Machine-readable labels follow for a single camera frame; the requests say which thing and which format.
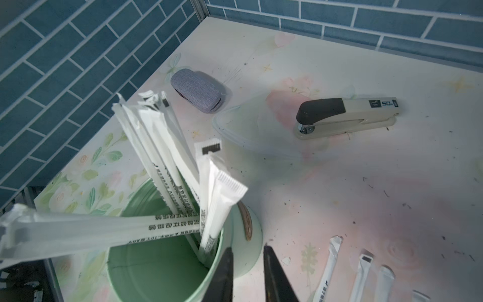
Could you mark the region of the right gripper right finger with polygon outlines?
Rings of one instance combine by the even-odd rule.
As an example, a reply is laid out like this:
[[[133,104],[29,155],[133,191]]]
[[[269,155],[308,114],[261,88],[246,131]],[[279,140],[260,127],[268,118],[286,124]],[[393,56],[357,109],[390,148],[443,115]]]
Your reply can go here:
[[[267,302],[299,301],[274,249],[269,245],[265,245],[263,254],[265,300]]]

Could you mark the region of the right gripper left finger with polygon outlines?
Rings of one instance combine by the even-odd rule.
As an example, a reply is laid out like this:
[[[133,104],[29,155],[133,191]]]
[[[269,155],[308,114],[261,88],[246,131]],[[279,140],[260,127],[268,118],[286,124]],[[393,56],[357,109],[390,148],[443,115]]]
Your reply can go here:
[[[225,249],[202,302],[233,301],[234,257],[232,248]]]

